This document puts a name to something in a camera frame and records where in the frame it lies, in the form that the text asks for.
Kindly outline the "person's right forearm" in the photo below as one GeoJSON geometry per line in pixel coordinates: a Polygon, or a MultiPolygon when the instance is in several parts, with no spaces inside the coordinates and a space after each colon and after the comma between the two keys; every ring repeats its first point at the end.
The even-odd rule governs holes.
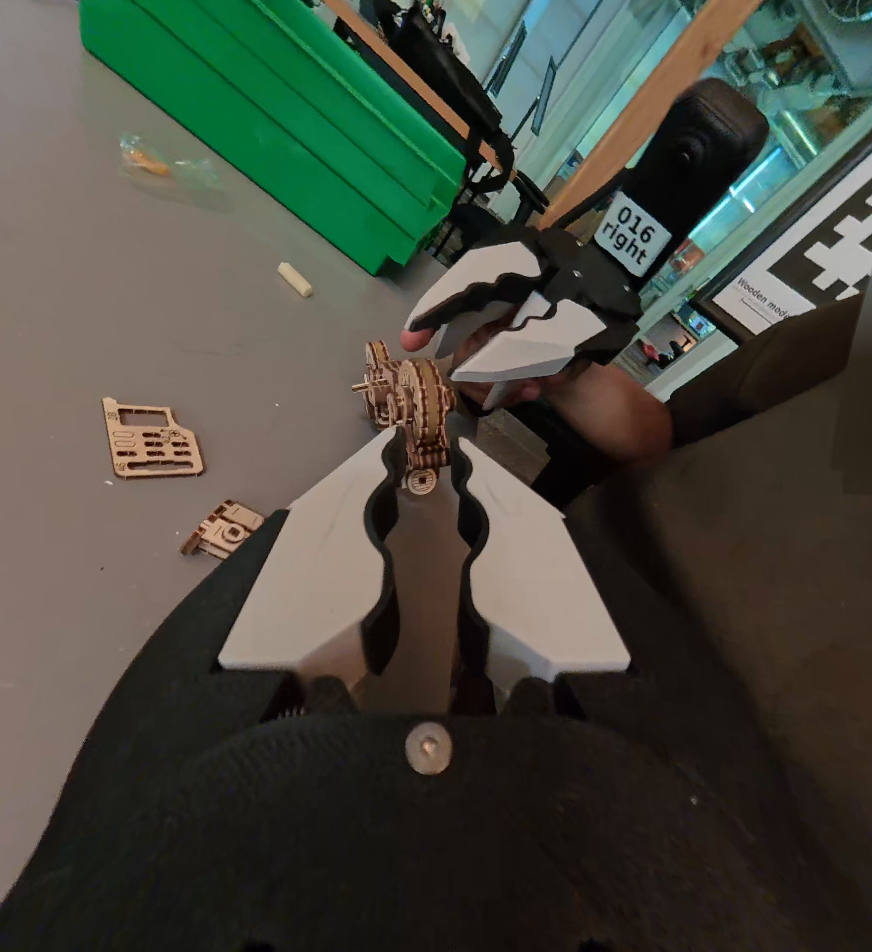
{"type": "Polygon", "coordinates": [[[783,319],[679,387],[666,405],[673,446],[687,446],[841,374],[865,293],[783,319]]]}

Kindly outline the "assembled wooden model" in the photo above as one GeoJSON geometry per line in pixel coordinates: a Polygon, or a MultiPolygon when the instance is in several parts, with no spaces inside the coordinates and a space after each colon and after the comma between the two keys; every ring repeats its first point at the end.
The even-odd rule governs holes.
{"type": "Polygon", "coordinates": [[[436,362],[397,360],[383,341],[371,341],[365,346],[362,382],[351,389],[362,396],[366,415],[378,430],[397,426],[404,431],[404,486],[417,496],[429,494],[450,465],[446,423],[456,407],[456,395],[436,362]]]}

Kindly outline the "small wooden sub-assembly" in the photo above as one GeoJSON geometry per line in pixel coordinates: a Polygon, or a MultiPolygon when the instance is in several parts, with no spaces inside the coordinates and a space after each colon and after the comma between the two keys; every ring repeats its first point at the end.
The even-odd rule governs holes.
{"type": "Polygon", "coordinates": [[[263,524],[264,516],[235,501],[218,505],[179,546],[180,554],[203,552],[226,560],[263,524]]]}

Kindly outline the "wooden beam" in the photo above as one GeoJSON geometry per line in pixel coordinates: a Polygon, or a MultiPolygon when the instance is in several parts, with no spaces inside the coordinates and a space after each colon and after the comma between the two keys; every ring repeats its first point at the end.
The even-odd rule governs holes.
{"type": "Polygon", "coordinates": [[[572,209],[627,166],[673,102],[713,64],[759,6],[759,1],[709,1],[701,7],[546,209],[538,223],[542,229],[565,222],[572,209]]]}

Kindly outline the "flat slotted wooden piece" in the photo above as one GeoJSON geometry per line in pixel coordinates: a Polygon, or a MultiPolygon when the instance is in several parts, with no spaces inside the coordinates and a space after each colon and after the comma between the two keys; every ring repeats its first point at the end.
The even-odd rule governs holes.
{"type": "Polygon", "coordinates": [[[102,398],[112,470],[120,480],[191,477],[204,473],[196,434],[168,407],[102,398]]]}

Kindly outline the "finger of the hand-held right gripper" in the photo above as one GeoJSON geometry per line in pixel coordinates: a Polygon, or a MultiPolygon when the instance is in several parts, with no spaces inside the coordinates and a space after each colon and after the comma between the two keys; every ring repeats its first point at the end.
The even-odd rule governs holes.
{"type": "MultiPolygon", "coordinates": [[[[533,292],[545,292],[559,266],[548,255],[523,243],[493,244],[467,252],[437,280],[410,312],[404,329],[404,350],[421,351],[435,339],[459,334],[467,314],[483,314],[503,303],[521,308],[533,292]]],[[[516,329],[502,329],[469,353],[471,358],[557,358],[559,344],[537,332],[535,317],[516,329]]]]}
{"type": "Polygon", "coordinates": [[[552,303],[538,292],[456,292],[436,297],[437,337],[460,351],[478,331],[482,343],[449,372],[453,390],[476,411],[502,404],[520,382],[557,375],[609,329],[607,318],[581,303],[552,303]]]}

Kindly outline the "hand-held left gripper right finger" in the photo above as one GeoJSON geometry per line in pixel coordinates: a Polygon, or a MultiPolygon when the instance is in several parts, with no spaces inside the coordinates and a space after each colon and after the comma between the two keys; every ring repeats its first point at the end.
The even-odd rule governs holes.
{"type": "Polygon", "coordinates": [[[631,655],[561,512],[473,441],[455,439],[451,456],[469,547],[458,611],[465,668],[503,697],[530,678],[626,671],[631,655]]]}

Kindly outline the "black bag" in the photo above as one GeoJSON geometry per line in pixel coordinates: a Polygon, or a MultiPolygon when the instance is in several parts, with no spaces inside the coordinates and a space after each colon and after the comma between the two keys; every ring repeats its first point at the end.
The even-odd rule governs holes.
{"type": "Polygon", "coordinates": [[[473,185],[476,194],[502,190],[509,183],[515,154],[501,126],[501,113],[476,76],[458,57],[446,28],[446,10],[438,2],[372,4],[377,25],[390,49],[468,126],[467,168],[475,171],[479,144],[493,149],[500,168],[473,185]]]}

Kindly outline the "grey desk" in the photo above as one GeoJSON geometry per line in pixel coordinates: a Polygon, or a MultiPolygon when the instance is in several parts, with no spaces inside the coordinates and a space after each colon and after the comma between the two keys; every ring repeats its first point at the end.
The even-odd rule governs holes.
{"type": "Polygon", "coordinates": [[[364,343],[394,351],[443,271],[368,275],[89,56],[77,10],[0,2],[0,903],[111,690],[216,565],[180,538],[225,500],[287,506],[367,440],[364,343]],[[127,175],[124,134],[220,188],[127,175]],[[116,478],[104,397],[170,408],[204,473],[116,478]]]}

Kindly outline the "clear plastic bag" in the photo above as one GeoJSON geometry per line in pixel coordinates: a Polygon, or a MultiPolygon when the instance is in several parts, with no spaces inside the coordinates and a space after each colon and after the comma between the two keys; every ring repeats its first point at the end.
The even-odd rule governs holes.
{"type": "Polygon", "coordinates": [[[166,158],[138,135],[120,137],[120,160],[124,173],[144,182],[190,191],[220,188],[218,175],[209,160],[166,158]]]}

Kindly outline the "person's brown clothing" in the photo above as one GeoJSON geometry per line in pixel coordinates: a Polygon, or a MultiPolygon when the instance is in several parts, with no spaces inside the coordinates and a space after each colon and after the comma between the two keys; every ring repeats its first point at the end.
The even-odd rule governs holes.
{"type": "Polygon", "coordinates": [[[581,711],[661,753],[747,861],[750,924],[697,950],[872,950],[872,408],[849,363],[568,508],[637,670],[572,677],[581,711]]]}

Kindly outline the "printed marker sign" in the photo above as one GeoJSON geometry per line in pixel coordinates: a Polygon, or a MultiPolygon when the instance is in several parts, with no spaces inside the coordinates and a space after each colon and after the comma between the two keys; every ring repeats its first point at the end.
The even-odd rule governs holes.
{"type": "Polygon", "coordinates": [[[735,343],[865,291],[872,275],[872,139],[784,211],[691,307],[735,343]]]}

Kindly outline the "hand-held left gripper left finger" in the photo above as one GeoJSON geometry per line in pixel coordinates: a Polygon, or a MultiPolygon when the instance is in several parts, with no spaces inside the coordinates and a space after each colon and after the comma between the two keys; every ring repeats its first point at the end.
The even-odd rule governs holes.
{"type": "Polygon", "coordinates": [[[219,653],[225,670],[333,676],[351,688],[395,655],[400,612],[386,538],[406,436],[390,427],[295,500],[219,653]]]}

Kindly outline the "green storage box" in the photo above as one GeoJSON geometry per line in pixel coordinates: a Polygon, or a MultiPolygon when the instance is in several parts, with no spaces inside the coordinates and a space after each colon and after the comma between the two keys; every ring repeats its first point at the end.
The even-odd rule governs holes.
{"type": "Polygon", "coordinates": [[[375,275],[423,251],[455,148],[302,2],[83,1],[85,49],[375,275]]]}

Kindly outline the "person's right hand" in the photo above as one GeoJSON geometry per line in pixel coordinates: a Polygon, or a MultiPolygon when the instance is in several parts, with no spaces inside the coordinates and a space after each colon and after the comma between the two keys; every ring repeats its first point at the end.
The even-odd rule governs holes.
{"type": "Polygon", "coordinates": [[[498,397],[488,382],[453,387],[481,413],[542,402],[560,420],[559,433],[572,431],[548,448],[549,463],[533,483],[551,502],[559,491],[561,506],[614,472],[656,463],[675,444],[667,405],[612,364],[581,360],[554,375],[503,382],[498,397]]]}

